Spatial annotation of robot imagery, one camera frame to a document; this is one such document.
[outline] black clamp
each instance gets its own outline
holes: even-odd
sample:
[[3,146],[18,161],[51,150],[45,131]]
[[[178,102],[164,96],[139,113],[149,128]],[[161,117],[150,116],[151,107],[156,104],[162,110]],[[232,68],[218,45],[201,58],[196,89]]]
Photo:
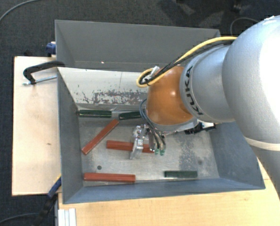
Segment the black clamp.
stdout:
[[30,81],[30,83],[32,85],[35,85],[37,81],[35,80],[35,78],[33,78],[31,73],[35,73],[35,72],[42,71],[42,70],[47,70],[47,69],[50,69],[53,67],[65,67],[65,64],[63,62],[60,62],[57,60],[46,62],[46,63],[40,64],[40,65],[35,65],[35,66],[26,68],[23,72],[23,75]]

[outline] green bar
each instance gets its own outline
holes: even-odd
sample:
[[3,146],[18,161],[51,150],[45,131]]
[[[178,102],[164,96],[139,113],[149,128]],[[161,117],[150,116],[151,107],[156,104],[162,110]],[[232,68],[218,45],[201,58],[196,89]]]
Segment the green bar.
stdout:
[[129,120],[129,119],[138,119],[141,118],[139,111],[125,112],[119,114],[119,120]]
[[111,111],[100,111],[100,110],[80,110],[77,112],[79,117],[90,117],[90,118],[111,118]]
[[165,178],[197,178],[197,171],[165,171]]

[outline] yellow cable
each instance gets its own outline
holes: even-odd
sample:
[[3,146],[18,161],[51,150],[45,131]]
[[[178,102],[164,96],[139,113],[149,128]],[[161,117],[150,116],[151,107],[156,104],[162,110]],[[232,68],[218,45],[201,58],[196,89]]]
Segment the yellow cable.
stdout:
[[[218,42],[218,41],[225,41],[225,40],[235,40],[237,37],[231,37],[231,36],[227,36],[227,37],[219,37],[219,38],[214,38],[214,39],[210,39],[210,40],[207,40],[205,42],[202,42],[200,43],[199,45],[196,45],[195,47],[193,47],[191,50],[189,50],[188,52],[186,52],[184,55],[182,55],[180,58],[178,58],[175,63],[181,61],[183,58],[193,54],[194,52],[196,52],[198,49],[208,45],[208,44],[211,44],[211,43],[214,43],[214,42]],[[143,88],[143,87],[146,87],[148,85],[152,85],[154,83],[156,83],[159,79],[161,79],[164,75],[166,75],[170,70],[164,72],[163,74],[161,74],[160,76],[156,77],[154,80],[150,81],[149,83],[146,83],[146,84],[143,84],[141,85],[140,84],[140,79],[142,78],[143,75],[145,75],[146,73],[148,72],[151,72],[153,69],[148,69],[146,71],[144,71],[136,80],[136,84],[138,87],[140,88]]]
[[228,37],[219,37],[219,38],[214,38],[214,39],[210,39],[210,40],[207,40],[203,43],[200,43],[199,45],[196,45],[194,48],[192,48],[191,50],[189,50],[187,53],[185,53],[184,55],[182,55],[179,59],[177,59],[175,61],[175,63],[179,62],[180,60],[182,60],[183,58],[191,55],[192,53],[194,53],[195,51],[197,51],[198,49],[208,45],[208,44],[211,44],[211,43],[214,43],[214,42],[218,42],[218,41],[225,41],[225,40],[235,40],[237,37],[231,37],[231,36],[228,36]]

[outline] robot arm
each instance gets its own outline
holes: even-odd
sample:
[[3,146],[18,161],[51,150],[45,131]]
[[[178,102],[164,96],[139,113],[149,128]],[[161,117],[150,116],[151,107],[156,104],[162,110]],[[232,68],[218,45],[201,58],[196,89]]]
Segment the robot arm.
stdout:
[[280,16],[147,84],[146,113],[160,131],[235,121],[280,197]]

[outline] wooden board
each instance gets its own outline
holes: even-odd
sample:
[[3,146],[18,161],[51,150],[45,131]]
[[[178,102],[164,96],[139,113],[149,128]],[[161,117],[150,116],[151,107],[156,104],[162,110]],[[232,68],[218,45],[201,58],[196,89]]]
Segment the wooden board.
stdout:
[[280,201],[270,180],[265,190],[153,199],[62,204],[76,209],[77,226],[280,226]]
[[[54,58],[15,57],[13,86],[12,195],[44,194],[60,174],[57,81],[24,86],[25,68]],[[43,78],[56,68],[34,74]]]

